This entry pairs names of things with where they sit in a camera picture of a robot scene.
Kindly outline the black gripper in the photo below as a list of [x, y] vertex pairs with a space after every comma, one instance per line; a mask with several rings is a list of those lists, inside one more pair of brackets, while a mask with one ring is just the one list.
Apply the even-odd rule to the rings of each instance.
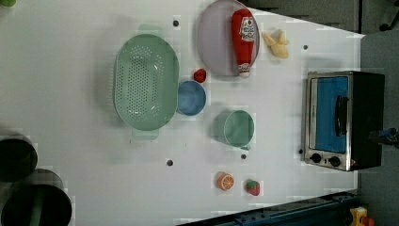
[[369, 139], [377, 144], [399, 147], [399, 131], [397, 128], [372, 131], [369, 134]]

